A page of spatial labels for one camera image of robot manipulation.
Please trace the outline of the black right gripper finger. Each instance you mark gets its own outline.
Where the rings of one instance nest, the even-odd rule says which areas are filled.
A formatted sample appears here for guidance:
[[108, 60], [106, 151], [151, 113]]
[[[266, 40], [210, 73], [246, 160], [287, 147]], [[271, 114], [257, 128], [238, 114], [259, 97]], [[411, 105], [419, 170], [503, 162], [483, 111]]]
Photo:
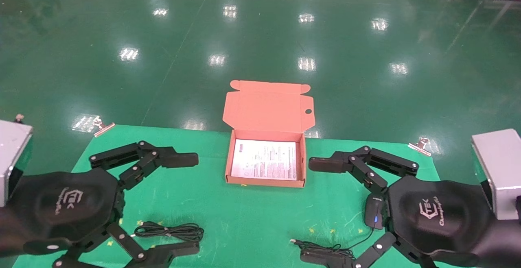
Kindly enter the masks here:
[[438, 236], [417, 237], [407, 242], [391, 232], [386, 232], [359, 257], [353, 255], [351, 248], [342, 248], [340, 244], [321, 246], [313, 242], [301, 241], [301, 260], [326, 268], [370, 268], [392, 247], [400, 246], [407, 260], [422, 268], [435, 268], [431, 253], [438, 247]]
[[370, 146], [352, 152], [335, 151], [331, 157], [311, 157], [309, 169], [323, 173], [349, 173], [371, 193], [385, 193], [387, 181], [373, 168], [398, 177], [416, 176], [419, 164]]

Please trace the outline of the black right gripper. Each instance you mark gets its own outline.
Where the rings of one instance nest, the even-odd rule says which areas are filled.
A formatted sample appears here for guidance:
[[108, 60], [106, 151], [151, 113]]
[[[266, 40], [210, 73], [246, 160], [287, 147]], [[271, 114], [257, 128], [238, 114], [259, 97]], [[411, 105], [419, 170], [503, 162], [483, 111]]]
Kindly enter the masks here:
[[385, 194], [386, 231], [406, 257], [476, 257], [496, 221], [482, 188], [406, 176]]

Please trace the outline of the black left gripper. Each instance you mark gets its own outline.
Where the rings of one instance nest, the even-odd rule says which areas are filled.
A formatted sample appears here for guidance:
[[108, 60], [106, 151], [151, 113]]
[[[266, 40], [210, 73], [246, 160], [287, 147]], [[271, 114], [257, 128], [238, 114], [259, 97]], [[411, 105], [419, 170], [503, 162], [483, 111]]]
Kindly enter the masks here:
[[[91, 251], [109, 235], [130, 255], [126, 268], [168, 268], [175, 257], [199, 252], [195, 242], [143, 250], [117, 223], [123, 214], [123, 190], [131, 190], [160, 167], [197, 166], [197, 153], [178, 153], [172, 146], [139, 141], [91, 155], [89, 161], [93, 168], [89, 172], [21, 177], [1, 208], [2, 257], [68, 250], [55, 260], [54, 268], [98, 268], [79, 261], [79, 248]], [[129, 163], [133, 165], [118, 181], [105, 171]]]

